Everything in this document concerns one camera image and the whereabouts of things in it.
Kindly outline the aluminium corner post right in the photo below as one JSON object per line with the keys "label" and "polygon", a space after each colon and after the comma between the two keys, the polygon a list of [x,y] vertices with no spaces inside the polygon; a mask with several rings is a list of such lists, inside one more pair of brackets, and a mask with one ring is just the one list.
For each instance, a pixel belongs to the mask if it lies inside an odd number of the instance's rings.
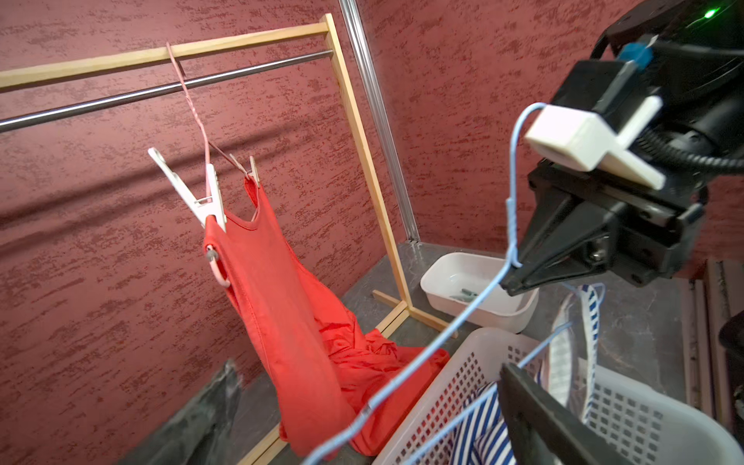
{"label": "aluminium corner post right", "polygon": [[420,231],[406,185],[405,176],[395,145],[393,131],[385,106],[382,89],[374,66],[369,44],[362,24],[358,3],[340,0],[339,5],[360,70],[362,83],[372,113],[375,128],[387,163],[387,171],[398,203],[399,214],[408,242],[420,242]]}

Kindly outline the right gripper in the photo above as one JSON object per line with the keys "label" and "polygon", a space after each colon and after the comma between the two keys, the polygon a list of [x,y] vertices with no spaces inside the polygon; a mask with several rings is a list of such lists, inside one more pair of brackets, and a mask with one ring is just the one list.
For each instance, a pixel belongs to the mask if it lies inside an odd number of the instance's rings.
{"label": "right gripper", "polygon": [[537,208],[518,247],[521,267],[501,283],[511,296],[604,272],[637,287],[673,277],[704,222],[706,190],[688,186],[686,176],[655,191],[542,161],[528,181]]}

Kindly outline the white plastic tub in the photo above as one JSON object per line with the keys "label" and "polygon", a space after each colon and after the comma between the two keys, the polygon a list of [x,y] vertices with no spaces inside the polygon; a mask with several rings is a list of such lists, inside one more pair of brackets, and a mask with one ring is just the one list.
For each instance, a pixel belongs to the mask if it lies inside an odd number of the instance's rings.
{"label": "white plastic tub", "polygon": [[[500,258],[455,252],[439,258],[422,277],[420,288],[429,304],[436,310],[453,317],[461,314],[470,303],[451,298],[461,289],[479,295],[505,265]],[[496,288],[468,317],[480,327],[498,327],[503,331],[520,333],[528,326],[539,302],[539,292],[530,291],[519,296],[509,296]]]}

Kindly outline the wooden clothespin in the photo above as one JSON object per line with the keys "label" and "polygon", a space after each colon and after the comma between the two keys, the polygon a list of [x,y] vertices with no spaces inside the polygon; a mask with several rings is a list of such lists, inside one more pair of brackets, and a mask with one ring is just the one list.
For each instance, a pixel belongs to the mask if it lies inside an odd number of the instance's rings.
{"label": "wooden clothespin", "polygon": [[249,176],[253,179],[254,183],[257,186],[261,185],[261,180],[258,172],[258,166],[256,163],[256,160],[253,156],[249,157],[249,163],[250,163],[250,173]]}

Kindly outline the blue white striped tank top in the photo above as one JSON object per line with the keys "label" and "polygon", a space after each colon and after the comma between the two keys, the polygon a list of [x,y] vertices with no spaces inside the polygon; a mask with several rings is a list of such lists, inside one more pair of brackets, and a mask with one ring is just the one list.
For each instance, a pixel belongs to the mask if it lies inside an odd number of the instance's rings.
{"label": "blue white striped tank top", "polygon": [[[587,425],[594,405],[604,285],[584,285],[562,303],[552,334],[529,358],[548,359],[536,376],[507,364],[498,381],[479,387],[453,421],[453,464],[612,464],[617,453]],[[586,359],[577,364],[569,310],[579,304]],[[580,370],[584,387],[573,394]]]}

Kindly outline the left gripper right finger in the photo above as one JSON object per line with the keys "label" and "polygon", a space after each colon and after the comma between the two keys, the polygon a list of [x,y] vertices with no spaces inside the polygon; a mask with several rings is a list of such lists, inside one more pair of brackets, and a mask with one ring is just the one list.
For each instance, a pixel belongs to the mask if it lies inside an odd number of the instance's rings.
{"label": "left gripper right finger", "polygon": [[629,462],[516,365],[502,366],[498,391],[518,464]]}

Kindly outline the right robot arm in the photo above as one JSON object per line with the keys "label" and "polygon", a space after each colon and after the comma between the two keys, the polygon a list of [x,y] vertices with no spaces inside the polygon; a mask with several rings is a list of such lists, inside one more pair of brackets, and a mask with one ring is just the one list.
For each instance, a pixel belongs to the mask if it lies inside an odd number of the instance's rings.
{"label": "right robot arm", "polygon": [[743,172],[743,5],[645,1],[610,25],[515,140],[541,160],[502,288],[611,272],[642,287],[691,258],[708,184]]}

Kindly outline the red tank top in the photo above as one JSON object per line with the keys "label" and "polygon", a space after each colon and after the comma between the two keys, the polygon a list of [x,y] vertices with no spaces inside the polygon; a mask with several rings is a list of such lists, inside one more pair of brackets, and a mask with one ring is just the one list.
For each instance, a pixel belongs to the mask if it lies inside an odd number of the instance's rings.
{"label": "red tank top", "polygon": [[252,220],[207,221],[205,246],[219,257],[227,295],[273,383],[281,437],[309,455],[422,352],[399,346],[356,316],[308,271],[284,238],[265,190],[248,178]]}

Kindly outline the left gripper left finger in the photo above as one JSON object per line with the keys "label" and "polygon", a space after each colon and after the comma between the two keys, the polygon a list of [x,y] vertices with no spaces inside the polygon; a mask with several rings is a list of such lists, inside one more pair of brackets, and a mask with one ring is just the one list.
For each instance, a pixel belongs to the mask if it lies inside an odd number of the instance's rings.
{"label": "left gripper left finger", "polygon": [[120,459],[121,464],[224,464],[241,397],[229,360],[167,422]]}

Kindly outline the mint green clothespin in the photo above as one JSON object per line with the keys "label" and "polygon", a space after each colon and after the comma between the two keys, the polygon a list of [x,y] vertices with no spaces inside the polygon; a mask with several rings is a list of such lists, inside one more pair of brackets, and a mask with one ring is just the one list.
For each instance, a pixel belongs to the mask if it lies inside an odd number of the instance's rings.
{"label": "mint green clothespin", "polygon": [[467,290],[467,289],[461,289],[458,294],[453,294],[451,298],[453,300],[457,300],[463,303],[470,303],[473,300],[475,300],[479,296],[478,293]]}

